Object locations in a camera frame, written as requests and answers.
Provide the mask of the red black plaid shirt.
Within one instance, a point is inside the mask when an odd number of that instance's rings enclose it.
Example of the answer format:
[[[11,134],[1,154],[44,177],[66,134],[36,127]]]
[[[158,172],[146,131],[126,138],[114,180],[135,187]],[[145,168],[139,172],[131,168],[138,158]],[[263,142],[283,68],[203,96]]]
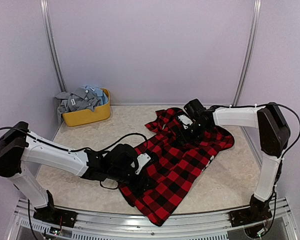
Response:
[[[146,152],[151,158],[141,171],[150,185],[136,193],[122,183],[119,190],[130,206],[160,227],[186,197],[196,178],[219,152],[232,148],[235,139],[226,129],[214,126],[203,133],[200,141],[182,145],[177,131],[183,126],[177,116],[184,111],[171,107],[155,113],[156,119],[145,124],[155,135],[135,147],[138,154]]]

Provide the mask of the yellow plastic basket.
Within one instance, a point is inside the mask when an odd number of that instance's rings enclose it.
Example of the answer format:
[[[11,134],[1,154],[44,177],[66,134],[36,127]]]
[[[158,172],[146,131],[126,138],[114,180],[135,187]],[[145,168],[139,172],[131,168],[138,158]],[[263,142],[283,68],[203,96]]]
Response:
[[[94,122],[99,122],[106,120],[111,115],[111,107],[110,107],[110,92],[106,88],[101,88],[104,90],[106,95],[109,98],[109,102],[105,105],[97,106],[94,111],[91,111],[89,109],[74,111],[74,112],[68,112],[62,114],[62,120],[65,122],[65,124],[69,127],[75,127],[85,124],[90,124]]]

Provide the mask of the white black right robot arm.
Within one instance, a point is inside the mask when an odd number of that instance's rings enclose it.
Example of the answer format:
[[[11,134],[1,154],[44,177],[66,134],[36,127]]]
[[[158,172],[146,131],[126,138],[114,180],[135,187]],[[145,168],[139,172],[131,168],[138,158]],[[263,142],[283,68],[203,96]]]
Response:
[[[201,141],[204,132],[216,126],[250,127],[259,131],[262,151],[262,165],[259,180],[249,207],[230,212],[231,224],[240,226],[272,217],[270,201],[281,176],[283,155],[288,146],[291,130],[274,103],[253,106],[221,106],[205,108],[198,99],[184,106],[185,113],[179,113],[176,120],[181,124],[177,139],[182,145]]]

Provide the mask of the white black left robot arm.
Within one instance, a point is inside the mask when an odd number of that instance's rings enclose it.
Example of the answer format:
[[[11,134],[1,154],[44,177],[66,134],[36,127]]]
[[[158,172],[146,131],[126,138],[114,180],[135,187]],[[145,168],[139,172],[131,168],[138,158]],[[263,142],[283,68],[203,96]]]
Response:
[[[40,137],[28,126],[20,121],[3,128],[6,132],[0,137],[0,176],[9,179],[28,198],[36,213],[51,223],[60,218],[60,211],[52,194],[41,187],[26,163],[45,165],[100,183],[114,180],[137,193],[143,193],[151,185],[149,177],[142,173],[151,159],[146,148],[137,153],[134,147],[119,140],[99,151],[90,147],[67,148]]]

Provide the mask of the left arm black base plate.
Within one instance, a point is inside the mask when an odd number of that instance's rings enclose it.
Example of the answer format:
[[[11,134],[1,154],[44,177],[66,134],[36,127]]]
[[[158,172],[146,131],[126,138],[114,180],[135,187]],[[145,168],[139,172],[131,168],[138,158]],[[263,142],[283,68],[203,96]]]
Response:
[[[33,217],[42,222],[58,225],[61,227],[74,228],[78,213],[71,210],[59,209],[37,209]]]

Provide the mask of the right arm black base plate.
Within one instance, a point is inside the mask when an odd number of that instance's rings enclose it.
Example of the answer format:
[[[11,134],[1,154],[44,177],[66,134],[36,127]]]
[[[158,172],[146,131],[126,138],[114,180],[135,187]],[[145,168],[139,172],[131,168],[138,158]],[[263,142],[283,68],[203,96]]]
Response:
[[[262,212],[261,215],[253,216],[250,208],[243,208],[229,212],[229,220],[232,228],[264,221],[266,219],[270,219],[272,216],[273,215],[270,210]]]

